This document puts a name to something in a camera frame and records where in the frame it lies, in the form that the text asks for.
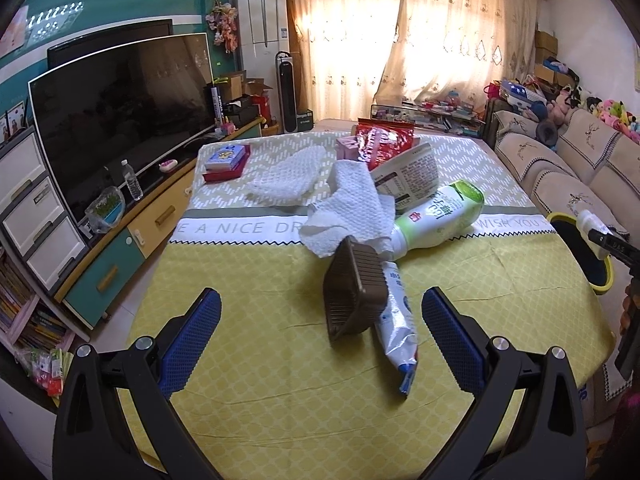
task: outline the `flat screen tv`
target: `flat screen tv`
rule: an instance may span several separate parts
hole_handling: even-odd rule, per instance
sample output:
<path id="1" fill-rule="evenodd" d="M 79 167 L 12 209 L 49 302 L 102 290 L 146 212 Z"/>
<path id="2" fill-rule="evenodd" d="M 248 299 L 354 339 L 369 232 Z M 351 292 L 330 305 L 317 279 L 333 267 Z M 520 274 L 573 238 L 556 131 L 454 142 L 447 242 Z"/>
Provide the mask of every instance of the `flat screen tv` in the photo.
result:
<path id="1" fill-rule="evenodd" d="M 173 20 L 150 20 L 97 30 L 48 48 L 47 67 L 51 70 L 79 57 L 112 46 L 150 40 L 151 38 L 162 38 L 173 33 Z"/>
<path id="2" fill-rule="evenodd" d="M 205 33 L 116 46 L 29 83 L 49 167 L 78 222 L 110 180 L 124 184 L 123 159 L 140 173 L 210 129 L 211 83 Z"/>

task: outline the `white tile floor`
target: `white tile floor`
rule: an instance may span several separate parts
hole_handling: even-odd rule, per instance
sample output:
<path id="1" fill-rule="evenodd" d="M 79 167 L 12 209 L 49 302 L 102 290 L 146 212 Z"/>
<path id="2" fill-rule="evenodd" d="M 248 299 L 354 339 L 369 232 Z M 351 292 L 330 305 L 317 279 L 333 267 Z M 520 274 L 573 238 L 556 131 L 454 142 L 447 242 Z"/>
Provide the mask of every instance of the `white tile floor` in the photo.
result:
<path id="1" fill-rule="evenodd" d="M 162 248 L 159 248 L 143 264 L 109 307 L 111 319 L 108 322 L 100 322 L 92 332 L 91 344 L 98 352 L 126 348 L 134 316 L 156 270 L 161 253 Z M 76 338 L 74 346 L 78 344 L 79 341 Z M 42 474 L 51 480 L 51 455 L 56 416 L 31 402 L 3 380 L 0 380 L 0 416 L 25 454 Z"/>

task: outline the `tower fan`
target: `tower fan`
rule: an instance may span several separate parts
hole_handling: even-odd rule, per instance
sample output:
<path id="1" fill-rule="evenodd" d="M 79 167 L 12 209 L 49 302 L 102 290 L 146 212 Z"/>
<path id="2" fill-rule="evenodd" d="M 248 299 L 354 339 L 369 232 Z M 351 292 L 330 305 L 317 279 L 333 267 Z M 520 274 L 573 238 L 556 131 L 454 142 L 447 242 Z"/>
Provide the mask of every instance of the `tower fan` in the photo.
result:
<path id="1" fill-rule="evenodd" d="M 298 130 L 298 118 L 296 117 L 296 91 L 293 86 L 293 58 L 289 52 L 281 50 L 276 54 L 276 77 L 280 94 L 282 131 L 292 134 Z"/>

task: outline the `silver bolt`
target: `silver bolt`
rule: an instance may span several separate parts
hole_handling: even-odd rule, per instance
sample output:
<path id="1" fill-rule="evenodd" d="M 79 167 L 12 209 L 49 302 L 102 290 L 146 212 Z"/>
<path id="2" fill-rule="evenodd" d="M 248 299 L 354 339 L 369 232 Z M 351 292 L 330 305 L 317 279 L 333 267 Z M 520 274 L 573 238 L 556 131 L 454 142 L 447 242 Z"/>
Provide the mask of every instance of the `silver bolt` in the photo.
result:
<path id="1" fill-rule="evenodd" d="M 494 338 L 493 343 L 498 350 L 506 350 L 509 348 L 509 342 L 503 337 Z"/>
<path id="2" fill-rule="evenodd" d="M 76 350 L 76 355 L 78 357 L 87 357 L 91 353 L 91 347 L 89 345 L 82 345 L 78 350 Z"/>
<path id="3" fill-rule="evenodd" d="M 142 336 L 139 337 L 136 340 L 136 348 L 138 350 L 147 350 L 148 348 L 151 348 L 151 345 L 154 343 L 154 340 L 151 339 L 149 336 Z"/>
<path id="4" fill-rule="evenodd" d="M 554 355 L 556 359 L 564 359 L 566 357 L 564 350 L 562 350 L 559 346 L 554 346 L 551 349 L 551 353 Z"/>

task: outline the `drawer handle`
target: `drawer handle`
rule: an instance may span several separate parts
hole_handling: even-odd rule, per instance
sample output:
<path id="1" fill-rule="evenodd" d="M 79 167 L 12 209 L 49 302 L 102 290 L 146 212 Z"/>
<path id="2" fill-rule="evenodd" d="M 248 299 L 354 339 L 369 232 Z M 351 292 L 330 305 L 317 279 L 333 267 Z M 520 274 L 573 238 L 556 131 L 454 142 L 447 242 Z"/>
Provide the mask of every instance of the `drawer handle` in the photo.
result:
<path id="1" fill-rule="evenodd" d="M 143 247 L 145 245 L 145 239 L 140 234 L 140 230 L 136 229 L 135 231 L 133 231 L 133 235 L 136 237 L 136 241 L 138 242 L 138 245 L 140 247 Z"/>
<path id="2" fill-rule="evenodd" d="M 69 261 L 65 264 L 64 267 L 62 267 L 62 269 L 60 269 L 60 272 L 58 273 L 58 277 L 60 278 L 65 272 L 66 270 L 70 267 L 70 265 L 76 260 L 75 256 L 72 256 L 71 258 L 69 258 Z"/>
<path id="3" fill-rule="evenodd" d="M 51 227 L 53 225 L 53 222 L 51 220 L 49 220 L 48 222 L 46 222 L 46 224 L 44 224 L 42 226 L 42 229 L 40 229 L 40 231 L 38 231 L 36 233 L 36 235 L 33 237 L 33 243 L 34 245 L 38 243 L 38 240 L 40 239 L 40 237 L 45 233 L 45 231 Z"/>
<path id="4" fill-rule="evenodd" d="M 158 218 L 156 218 L 156 225 L 160 227 L 172 214 L 175 213 L 175 207 L 169 206 L 164 213 L 162 213 Z"/>
<path id="5" fill-rule="evenodd" d="M 22 184 L 18 189 L 15 190 L 14 194 L 11 195 L 11 200 L 15 200 L 20 196 L 25 189 L 27 189 L 31 185 L 31 179 L 28 178 L 24 184 Z"/>
<path id="6" fill-rule="evenodd" d="M 103 279 L 101 279 L 100 282 L 95 286 L 98 292 L 103 293 L 107 289 L 107 287 L 111 285 L 111 282 L 116 277 L 117 273 L 118 273 L 118 266 L 114 265 L 113 267 L 111 267 L 111 270 L 107 272 L 106 276 Z"/>

